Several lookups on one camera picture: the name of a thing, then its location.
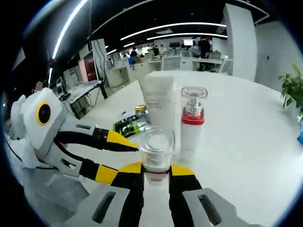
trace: computer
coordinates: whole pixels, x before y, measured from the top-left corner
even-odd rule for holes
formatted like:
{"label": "computer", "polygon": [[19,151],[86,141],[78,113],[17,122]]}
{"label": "computer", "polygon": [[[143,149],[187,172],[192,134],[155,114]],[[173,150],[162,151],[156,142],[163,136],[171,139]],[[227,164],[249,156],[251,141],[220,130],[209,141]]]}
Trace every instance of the computer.
{"label": "computer", "polygon": [[170,43],[169,47],[171,47],[171,48],[173,48],[173,47],[180,47],[180,43],[179,42]]}
{"label": "computer", "polygon": [[192,46],[194,45],[194,40],[192,39],[183,39],[184,46]]}

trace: blue object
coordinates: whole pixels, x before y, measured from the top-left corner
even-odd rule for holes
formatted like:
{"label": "blue object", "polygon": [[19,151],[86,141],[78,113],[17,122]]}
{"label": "blue object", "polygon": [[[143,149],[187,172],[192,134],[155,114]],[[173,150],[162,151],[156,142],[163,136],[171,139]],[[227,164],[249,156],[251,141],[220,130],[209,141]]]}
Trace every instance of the blue object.
{"label": "blue object", "polygon": [[301,134],[298,137],[299,142],[303,145],[303,126],[301,125]]}
{"label": "blue object", "polygon": [[137,57],[137,56],[128,58],[128,63],[129,63],[130,65],[133,65],[133,64],[134,64],[134,59],[135,59],[136,57]]}

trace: ceiling light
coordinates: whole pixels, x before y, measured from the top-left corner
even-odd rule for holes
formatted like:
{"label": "ceiling light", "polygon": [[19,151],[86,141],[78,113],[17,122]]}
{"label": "ceiling light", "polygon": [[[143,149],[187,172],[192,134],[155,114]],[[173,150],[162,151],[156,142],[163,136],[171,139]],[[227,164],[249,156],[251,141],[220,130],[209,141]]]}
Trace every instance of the ceiling light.
{"label": "ceiling light", "polygon": [[[57,55],[57,52],[59,50],[59,46],[62,42],[62,39],[63,39],[63,36],[65,35],[68,27],[70,26],[71,24],[71,21],[74,19],[74,17],[77,15],[77,13],[80,11],[80,9],[84,6],[84,4],[87,2],[88,0],[81,0],[81,2],[78,4],[78,6],[76,6],[76,8],[74,9],[74,11],[71,13],[71,15],[68,17],[60,35],[59,35],[59,38],[57,40],[57,43],[56,43],[56,46],[55,46],[55,49],[53,51],[53,59],[55,59],[56,55]],[[51,75],[52,75],[52,71],[53,69],[50,68],[49,70],[49,76],[48,76],[48,85],[50,85],[50,81],[51,81]]]}
{"label": "ceiling light", "polygon": [[134,43],[126,44],[126,45],[124,45],[123,47],[131,46],[131,45],[134,45]]}
{"label": "ceiling light", "polygon": [[211,34],[211,33],[174,33],[168,35],[155,36],[155,37],[147,38],[146,40],[158,39],[158,38],[164,38],[164,37],[176,36],[176,35],[207,35],[207,36],[217,36],[217,37],[227,38],[227,35],[219,35],[219,34]]}
{"label": "ceiling light", "polygon": [[52,75],[52,71],[53,71],[53,68],[50,68],[50,69],[49,69],[49,76],[48,76],[48,86],[50,86],[50,84],[51,84],[51,75]]}
{"label": "ceiling light", "polygon": [[117,51],[117,49],[114,49],[114,50],[108,52],[107,55],[109,55],[109,54],[111,54],[111,53],[113,53],[113,52],[115,52],[115,51]]}
{"label": "ceiling light", "polygon": [[206,22],[185,22],[185,23],[176,23],[176,24],[169,24],[169,25],[161,25],[161,26],[157,26],[157,27],[151,27],[145,30],[142,30],[140,32],[136,32],[133,33],[131,35],[125,36],[123,38],[121,38],[120,40],[124,40],[127,39],[129,37],[132,37],[134,35],[138,35],[144,32],[148,32],[148,31],[152,31],[155,29],[159,29],[159,28],[164,28],[164,27],[172,27],[172,26],[179,26],[179,25],[211,25],[211,26],[220,26],[220,27],[226,27],[226,25],[222,25],[222,24],[215,24],[215,23],[206,23]]}

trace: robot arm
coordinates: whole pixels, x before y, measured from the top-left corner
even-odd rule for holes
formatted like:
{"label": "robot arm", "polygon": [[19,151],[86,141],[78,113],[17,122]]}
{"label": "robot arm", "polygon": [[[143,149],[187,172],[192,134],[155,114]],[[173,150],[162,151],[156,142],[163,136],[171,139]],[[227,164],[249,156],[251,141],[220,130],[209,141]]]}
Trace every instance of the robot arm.
{"label": "robot arm", "polygon": [[20,139],[25,138],[38,150],[47,164],[72,177],[82,175],[106,183],[108,179],[102,175],[115,177],[117,170],[76,156],[60,142],[117,152],[138,150],[136,144],[120,134],[68,115],[63,104],[48,88],[27,99],[22,96],[12,107],[11,120]]}
{"label": "robot arm", "polygon": [[[168,174],[169,209],[175,227],[261,227],[239,218],[236,208],[213,190],[202,189],[187,167],[172,164]],[[136,227],[144,205],[143,191],[142,162],[128,164],[119,169],[111,185],[98,187],[83,200],[72,218],[54,226]]]}

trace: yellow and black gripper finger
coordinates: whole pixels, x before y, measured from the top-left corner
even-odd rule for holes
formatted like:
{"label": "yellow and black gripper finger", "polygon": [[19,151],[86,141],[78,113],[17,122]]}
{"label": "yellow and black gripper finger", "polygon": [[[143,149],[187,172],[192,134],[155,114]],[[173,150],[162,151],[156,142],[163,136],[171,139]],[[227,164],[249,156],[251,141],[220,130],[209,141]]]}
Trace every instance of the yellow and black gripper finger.
{"label": "yellow and black gripper finger", "polygon": [[102,143],[102,149],[111,151],[138,151],[138,146],[112,130],[96,128],[93,137]]}

